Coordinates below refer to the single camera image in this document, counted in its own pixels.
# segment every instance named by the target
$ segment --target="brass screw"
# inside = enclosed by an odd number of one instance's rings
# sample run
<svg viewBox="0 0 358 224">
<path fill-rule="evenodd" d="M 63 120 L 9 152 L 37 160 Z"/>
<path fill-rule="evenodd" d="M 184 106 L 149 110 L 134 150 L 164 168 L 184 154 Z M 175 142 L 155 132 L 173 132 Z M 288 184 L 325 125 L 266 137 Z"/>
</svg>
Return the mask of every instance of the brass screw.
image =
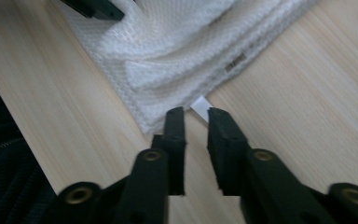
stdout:
<svg viewBox="0 0 358 224">
<path fill-rule="evenodd" d="M 144 159 L 146 161 L 156 161 L 161 158 L 161 154 L 157 151 L 149 151 L 144 154 Z"/>
<path fill-rule="evenodd" d="M 79 204 L 88 200 L 92 196 L 92 189 L 87 187 L 79 187 L 69 192 L 65 201 L 69 204 Z"/>
<path fill-rule="evenodd" d="M 255 152 L 254 156 L 261 161 L 270 161 L 273 159 L 272 154 L 265 151 Z"/>
<path fill-rule="evenodd" d="M 358 189 L 343 189 L 342 194 L 352 203 L 358 204 Z"/>
</svg>

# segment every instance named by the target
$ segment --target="dark fabric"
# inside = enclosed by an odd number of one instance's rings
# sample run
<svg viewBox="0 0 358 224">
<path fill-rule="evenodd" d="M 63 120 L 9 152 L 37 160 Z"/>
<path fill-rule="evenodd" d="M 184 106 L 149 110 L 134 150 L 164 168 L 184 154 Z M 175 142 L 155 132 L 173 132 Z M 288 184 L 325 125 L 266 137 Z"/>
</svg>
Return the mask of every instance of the dark fabric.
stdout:
<svg viewBox="0 0 358 224">
<path fill-rule="evenodd" d="M 55 197 L 0 98 L 0 224 L 40 223 Z"/>
</svg>

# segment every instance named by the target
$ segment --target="white towel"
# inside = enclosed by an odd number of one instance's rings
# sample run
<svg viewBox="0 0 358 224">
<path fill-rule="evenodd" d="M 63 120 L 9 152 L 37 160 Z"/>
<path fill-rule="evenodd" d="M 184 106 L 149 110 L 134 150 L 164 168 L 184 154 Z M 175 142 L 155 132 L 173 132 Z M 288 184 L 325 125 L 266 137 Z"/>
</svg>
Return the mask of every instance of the white towel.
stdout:
<svg viewBox="0 0 358 224">
<path fill-rule="evenodd" d="M 316 0 L 111 0 L 122 21 L 86 19 L 59 3 L 144 133 L 238 75 Z"/>
</svg>

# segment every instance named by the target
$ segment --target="fabric texture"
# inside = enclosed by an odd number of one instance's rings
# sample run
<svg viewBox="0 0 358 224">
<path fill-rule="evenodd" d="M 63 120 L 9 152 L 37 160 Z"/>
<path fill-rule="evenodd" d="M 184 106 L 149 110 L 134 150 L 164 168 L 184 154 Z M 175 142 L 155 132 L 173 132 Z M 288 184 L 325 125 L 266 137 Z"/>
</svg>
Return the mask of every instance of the fabric texture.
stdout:
<svg viewBox="0 0 358 224">
<path fill-rule="evenodd" d="M 238 75 L 316 0 L 111 0 L 122 21 L 57 2 L 144 133 Z"/>
<path fill-rule="evenodd" d="M 55 197 L 0 98 L 0 223 L 40 223 Z"/>
</svg>

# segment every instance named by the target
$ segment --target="wooden table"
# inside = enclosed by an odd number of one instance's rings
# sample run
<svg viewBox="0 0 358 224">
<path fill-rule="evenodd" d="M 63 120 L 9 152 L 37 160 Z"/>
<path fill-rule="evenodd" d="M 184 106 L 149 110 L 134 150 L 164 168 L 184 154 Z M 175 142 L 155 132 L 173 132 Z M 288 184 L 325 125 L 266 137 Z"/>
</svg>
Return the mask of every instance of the wooden table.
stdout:
<svg viewBox="0 0 358 224">
<path fill-rule="evenodd" d="M 0 0 L 0 93 L 57 192 L 114 183 L 150 145 L 47 0 Z M 320 1 L 208 98 L 304 184 L 358 185 L 358 1 Z M 187 196 L 170 198 L 170 223 L 243 223 L 238 198 L 217 189 L 206 134 L 187 112 Z"/>
</svg>

